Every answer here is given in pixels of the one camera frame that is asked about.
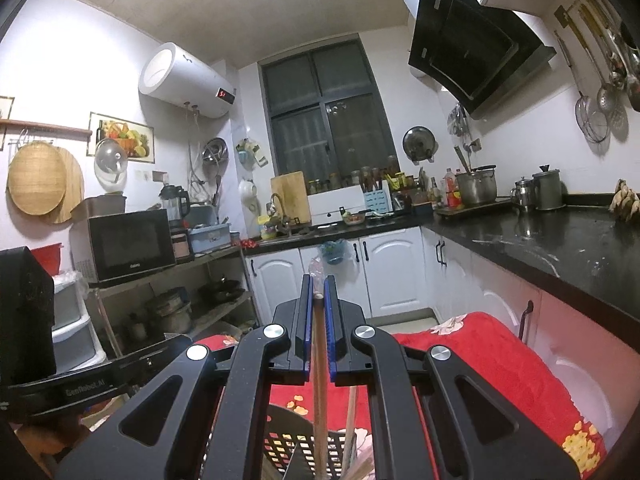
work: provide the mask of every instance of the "bunch of bananas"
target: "bunch of bananas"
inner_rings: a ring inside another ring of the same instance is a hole
[[[640,210],[640,200],[638,195],[626,185],[626,180],[620,179],[616,186],[615,195],[609,206],[609,211],[616,218],[629,222],[633,216]]]

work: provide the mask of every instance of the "red plastic bin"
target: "red plastic bin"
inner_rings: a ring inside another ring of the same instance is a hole
[[[30,249],[30,251],[50,276],[57,276],[60,273],[61,249],[62,244],[53,244],[45,247],[38,247],[36,249]]]

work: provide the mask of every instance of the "floor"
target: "floor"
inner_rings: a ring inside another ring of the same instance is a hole
[[[425,330],[433,328],[437,324],[438,322],[434,317],[426,317],[423,319],[416,319],[415,321],[379,326],[378,328],[381,328],[390,334],[415,334],[417,332],[424,332]]]

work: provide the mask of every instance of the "faucet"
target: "faucet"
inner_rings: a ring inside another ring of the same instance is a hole
[[[278,202],[280,202],[280,211],[282,212],[282,218],[280,219],[280,222],[279,222],[280,225],[282,226],[280,228],[280,232],[282,232],[283,234],[286,234],[287,236],[291,236],[291,222],[289,217],[284,211],[284,204],[282,203],[282,197],[277,193],[273,193],[271,195],[271,203],[275,206],[273,199],[276,197],[278,199]]]

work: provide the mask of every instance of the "picture frame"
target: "picture frame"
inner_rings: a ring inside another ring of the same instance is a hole
[[[0,96],[0,119],[11,118],[11,110],[14,107],[15,97]],[[0,140],[0,152],[4,150],[4,139],[6,137],[7,126],[2,127],[2,140]]]
[[[89,114],[91,137],[87,143],[87,156],[94,156],[98,143],[103,139],[114,139],[122,147],[132,162],[156,163],[156,142],[154,129],[137,123],[91,112]]]

